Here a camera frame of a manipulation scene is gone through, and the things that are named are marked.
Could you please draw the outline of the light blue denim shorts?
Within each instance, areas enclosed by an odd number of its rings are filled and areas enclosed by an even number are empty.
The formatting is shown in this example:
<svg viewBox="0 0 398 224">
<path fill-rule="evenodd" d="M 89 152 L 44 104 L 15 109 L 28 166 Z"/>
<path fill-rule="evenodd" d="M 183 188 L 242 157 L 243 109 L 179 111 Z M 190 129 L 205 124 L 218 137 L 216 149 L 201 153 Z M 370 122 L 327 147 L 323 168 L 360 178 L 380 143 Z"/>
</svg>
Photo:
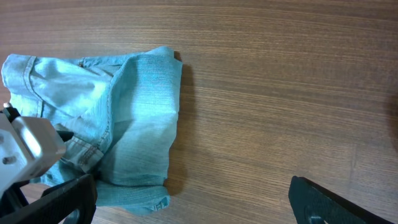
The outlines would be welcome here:
<svg viewBox="0 0 398 224">
<path fill-rule="evenodd" d="M 11 104 L 73 133 L 65 155 L 35 182 L 53 187 L 91 174 L 99 207 L 135 215 L 167 208 L 182 67 L 168 47 L 74 59 L 8 56 L 1 74 Z"/>
</svg>

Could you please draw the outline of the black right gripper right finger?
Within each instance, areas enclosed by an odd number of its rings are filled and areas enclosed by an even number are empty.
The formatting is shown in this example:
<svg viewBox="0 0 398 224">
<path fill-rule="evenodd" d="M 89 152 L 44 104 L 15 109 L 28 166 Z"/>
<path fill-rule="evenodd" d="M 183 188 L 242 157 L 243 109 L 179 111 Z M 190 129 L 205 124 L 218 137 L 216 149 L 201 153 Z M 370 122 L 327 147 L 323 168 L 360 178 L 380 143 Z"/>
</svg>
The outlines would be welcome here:
<svg viewBox="0 0 398 224">
<path fill-rule="evenodd" d="M 392 224 L 305 177 L 292 177 L 289 202 L 298 224 Z"/>
</svg>

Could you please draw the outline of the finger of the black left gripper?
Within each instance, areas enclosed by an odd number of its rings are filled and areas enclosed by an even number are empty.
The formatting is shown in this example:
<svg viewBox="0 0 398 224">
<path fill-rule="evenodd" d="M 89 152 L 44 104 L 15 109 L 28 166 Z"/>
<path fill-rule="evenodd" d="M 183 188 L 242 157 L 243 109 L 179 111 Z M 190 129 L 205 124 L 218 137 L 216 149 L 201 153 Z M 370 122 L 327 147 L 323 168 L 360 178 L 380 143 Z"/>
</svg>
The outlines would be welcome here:
<svg viewBox="0 0 398 224">
<path fill-rule="evenodd" d="M 60 141 L 67 142 L 67 141 L 71 140 L 73 136 L 74 136 L 74 132 L 56 130 L 54 139 L 56 142 L 60 142 Z"/>
</svg>

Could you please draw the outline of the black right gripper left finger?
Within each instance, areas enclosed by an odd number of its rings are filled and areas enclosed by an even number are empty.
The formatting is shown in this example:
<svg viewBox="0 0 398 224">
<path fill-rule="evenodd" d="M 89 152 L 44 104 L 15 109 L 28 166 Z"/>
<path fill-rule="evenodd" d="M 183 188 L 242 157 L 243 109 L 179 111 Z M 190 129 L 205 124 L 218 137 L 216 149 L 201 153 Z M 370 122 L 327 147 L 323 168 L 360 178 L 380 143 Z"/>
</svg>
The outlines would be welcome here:
<svg viewBox="0 0 398 224">
<path fill-rule="evenodd" d="M 1 197 L 1 224 L 90 224 L 96 211 L 97 191 L 92 175 L 83 175 L 43 191 L 29 203 L 17 182 Z"/>
</svg>

